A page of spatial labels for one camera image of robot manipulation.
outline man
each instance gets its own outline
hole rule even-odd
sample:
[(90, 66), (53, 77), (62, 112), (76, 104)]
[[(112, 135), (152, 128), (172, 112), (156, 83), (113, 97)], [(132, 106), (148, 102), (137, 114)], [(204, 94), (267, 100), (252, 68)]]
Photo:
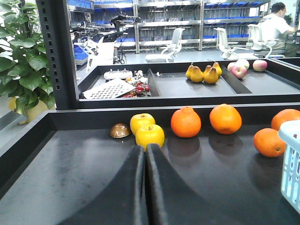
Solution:
[(279, 39), (280, 34), (293, 34), (297, 28), (289, 26), (284, 20), (286, 13), (285, 4), (282, 2), (272, 5), (271, 13), (265, 16), (258, 23), (262, 30), (262, 39), (268, 41), (274, 50), (284, 50), (286, 57), (295, 57), (297, 54), (297, 45), (286, 43)]

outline pink apple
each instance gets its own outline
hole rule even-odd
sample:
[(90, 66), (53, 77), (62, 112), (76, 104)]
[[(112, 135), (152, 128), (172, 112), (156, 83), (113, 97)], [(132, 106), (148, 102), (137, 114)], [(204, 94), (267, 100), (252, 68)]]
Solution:
[(265, 60), (255, 60), (253, 62), (253, 69), (257, 72), (263, 72), (266, 70), (268, 63)]
[(236, 61), (236, 64), (241, 64), (241, 65), (243, 65), (244, 67), (246, 67), (246, 69), (249, 69), (249, 66), (250, 66), (248, 60), (246, 60), (246, 59), (238, 59), (238, 60)]
[(241, 64), (236, 64), (231, 69), (231, 73), (238, 79), (243, 78), (247, 74), (247, 69)]
[(229, 63), (228, 66), (227, 66), (227, 70), (228, 70), (229, 72), (231, 72), (231, 69), (234, 67), (234, 65), (235, 65), (235, 62)]

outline white basket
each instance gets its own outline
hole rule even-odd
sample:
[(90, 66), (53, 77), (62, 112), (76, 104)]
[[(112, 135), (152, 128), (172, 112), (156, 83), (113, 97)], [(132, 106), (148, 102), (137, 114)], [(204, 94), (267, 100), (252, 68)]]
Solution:
[(283, 123), (278, 135), (286, 142), (281, 193), (300, 213), (300, 120)]
[(83, 92), (83, 95), (87, 99), (116, 98), (127, 92), (130, 92), (133, 89), (135, 89), (134, 86), (117, 78), (87, 90)]

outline white chair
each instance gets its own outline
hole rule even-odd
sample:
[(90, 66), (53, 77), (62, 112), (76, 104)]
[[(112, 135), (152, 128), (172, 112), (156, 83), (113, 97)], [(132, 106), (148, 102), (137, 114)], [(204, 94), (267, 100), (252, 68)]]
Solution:
[(228, 42), (227, 31), (224, 28), (214, 28), (217, 31), (217, 48), (222, 52), (221, 57), (226, 60), (236, 59), (257, 59), (252, 53), (236, 53), (238, 49), (249, 50), (236, 46), (229, 46), (229, 44), (237, 44), (238, 42)]
[(264, 58), (285, 57), (284, 50), (273, 50), (268, 41), (263, 41), (262, 31), (259, 25), (249, 24), (249, 42), (252, 43), (251, 49), (255, 54)]
[(181, 36), (184, 28), (176, 28), (173, 32), (172, 42), (164, 50), (161, 54), (150, 54), (146, 55), (145, 59), (149, 63), (156, 63), (156, 62), (174, 62), (174, 57), (176, 57), (176, 53), (181, 51)]

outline yellow pear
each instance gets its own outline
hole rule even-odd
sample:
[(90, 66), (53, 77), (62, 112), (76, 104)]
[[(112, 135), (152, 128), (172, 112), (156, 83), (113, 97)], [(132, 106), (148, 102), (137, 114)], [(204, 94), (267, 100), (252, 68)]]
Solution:
[(214, 65), (212, 65), (212, 67), (216, 68), (218, 76), (222, 75), (222, 69), (221, 69), (220, 64), (218, 62), (215, 62)]
[(203, 72), (203, 75), (206, 75), (210, 69), (211, 69), (211, 65), (207, 65), (205, 71)]
[(187, 79), (191, 79), (191, 73), (192, 73), (192, 70), (193, 70), (194, 66), (193, 66), (193, 62), (191, 63), (191, 65), (189, 65), (189, 67), (187, 68), (187, 71), (186, 71), (186, 77)]
[(211, 70), (204, 75), (204, 82), (209, 83), (209, 84), (214, 84), (218, 81), (219, 76), (217, 74), (216, 68), (211, 68)]
[(194, 83), (199, 83), (203, 81), (203, 73), (201, 69), (197, 66), (194, 66), (192, 72), (191, 72), (191, 81)]

